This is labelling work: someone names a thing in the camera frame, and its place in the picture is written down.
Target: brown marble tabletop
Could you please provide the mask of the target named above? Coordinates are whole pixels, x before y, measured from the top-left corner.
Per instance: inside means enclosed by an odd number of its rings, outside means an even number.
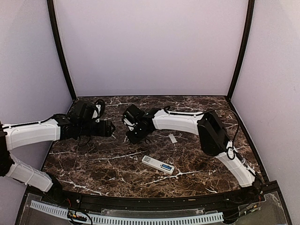
[[[185,132],[157,130],[148,135],[150,143],[131,144],[126,138],[128,128],[121,116],[128,106],[135,104],[142,110],[163,108],[173,111],[198,112],[207,109],[229,108],[224,97],[203,96],[127,96],[81,97],[95,103],[106,103],[102,119],[116,126],[112,137],[92,137],[80,147],[78,140],[57,141],[50,149],[43,170],[55,175],[65,190],[116,197],[183,197],[221,193],[239,189],[235,177],[214,157],[201,151],[199,137]],[[237,122],[226,110],[217,111],[230,137]],[[172,143],[173,134],[177,143]],[[81,144],[88,140],[81,139]],[[242,131],[235,147],[260,173],[257,161]],[[164,174],[141,163],[144,155],[175,166],[172,175]]]

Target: black pole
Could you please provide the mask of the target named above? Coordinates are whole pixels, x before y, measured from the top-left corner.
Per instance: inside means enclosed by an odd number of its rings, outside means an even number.
[[[229,88],[229,91],[227,94],[227,98],[229,100],[231,100],[231,98],[233,97],[234,89],[235,89],[236,83],[238,82],[238,78],[240,75],[240,69],[243,64],[245,51],[246,51],[246,47],[247,47],[247,42],[248,42],[248,38],[249,38],[249,33],[250,33],[250,28],[251,28],[251,22],[252,22],[253,10],[254,10],[254,2],[255,2],[255,0],[248,1],[247,16],[246,16],[246,21],[245,21],[242,42],[240,44],[240,52],[239,52],[238,60],[235,65],[230,88]]]
[[[61,45],[61,41],[60,41],[60,33],[58,30],[58,26],[57,26],[53,0],[47,0],[47,4],[48,4],[49,17],[50,17],[53,37],[54,37],[54,41],[55,41],[55,45],[56,45],[56,50],[57,50],[58,57],[60,59],[60,65],[62,68],[62,72],[64,73],[64,77],[65,77],[65,80],[67,83],[67,88],[69,89],[71,98],[74,101],[77,99],[77,96],[76,96],[76,93],[75,93],[75,90],[74,90],[74,87],[73,87],[73,84],[71,81],[70,73],[68,71],[65,55],[62,50],[62,45]]]

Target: robotic arm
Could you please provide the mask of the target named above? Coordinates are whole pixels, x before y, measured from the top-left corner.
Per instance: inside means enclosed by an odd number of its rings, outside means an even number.
[[[178,130],[198,135],[202,151],[220,160],[242,188],[254,187],[259,191],[258,176],[233,146],[226,128],[214,111],[171,112],[153,108],[144,112],[131,105],[123,113],[122,121],[129,128],[126,135],[133,144],[157,129]]]
[[[104,109],[102,100],[96,104],[78,101],[68,114],[55,114],[44,121],[26,124],[0,124],[0,176],[11,177],[43,192],[57,188],[54,184],[60,184],[52,175],[32,168],[9,151],[27,144],[77,139],[83,135],[109,137],[115,126],[110,120],[100,120]]]

